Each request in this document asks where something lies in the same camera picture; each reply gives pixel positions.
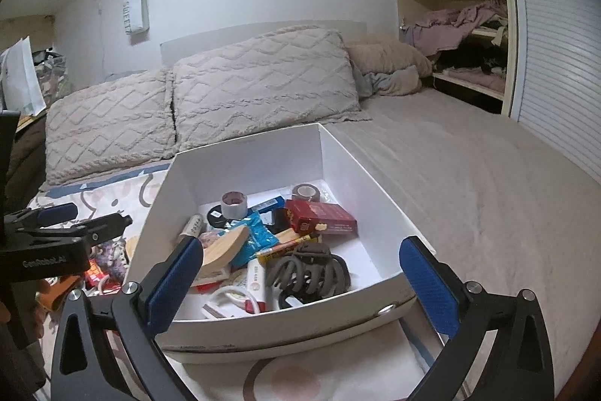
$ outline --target white box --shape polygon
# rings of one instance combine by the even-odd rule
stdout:
[[[347,261],[351,290],[297,308],[214,320],[199,312],[204,296],[190,293],[169,330],[157,336],[165,353],[188,363],[274,357],[344,340],[398,319],[409,309],[415,293],[399,266],[400,243],[416,235],[434,249],[320,124],[179,153],[148,213],[127,280],[141,281],[155,263],[166,259],[190,216],[206,213],[225,192],[244,192],[253,206],[276,195],[277,189],[300,183],[320,184],[357,220],[357,236],[324,240]]]

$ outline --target white shutter door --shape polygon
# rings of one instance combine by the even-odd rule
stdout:
[[[525,0],[525,18],[512,117],[601,183],[601,0]]]

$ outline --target human hand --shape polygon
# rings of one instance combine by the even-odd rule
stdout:
[[[50,284],[45,280],[38,281],[37,290],[41,293],[47,293],[50,291]],[[35,306],[35,336],[41,338],[44,336],[44,319],[46,319],[46,310],[39,304]],[[10,311],[0,301],[0,323],[10,322]]]

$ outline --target bed sheet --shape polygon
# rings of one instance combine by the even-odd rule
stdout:
[[[601,317],[601,186],[515,121],[432,89],[362,106],[372,121],[328,130],[461,280],[536,293],[558,393]]]
[[[128,214],[133,224],[125,229],[123,237],[136,239],[165,178],[167,170],[163,166],[137,169],[135,175],[120,172],[54,188],[36,196],[30,206],[75,203],[77,219],[64,226],[109,213]],[[55,320],[47,319],[42,340],[47,372],[52,366]],[[399,322],[313,351],[235,364],[169,362],[199,400],[395,401],[409,396],[440,350],[438,336],[416,304]],[[148,399],[129,373],[128,363],[122,360],[125,353],[118,341],[115,352],[133,394],[140,400]]]

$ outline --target pink cloth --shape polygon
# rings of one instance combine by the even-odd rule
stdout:
[[[474,28],[495,14],[506,17],[507,5],[491,0],[463,9],[430,11],[413,28],[414,47],[427,57],[439,51],[454,50]]]
[[[491,89],[492,91],[503,94],[505,92],[505,79],[501,79],[494,74],[487,75],[478,68],[447,68],[442,71],[444,75],[465,80],[472,84]]]

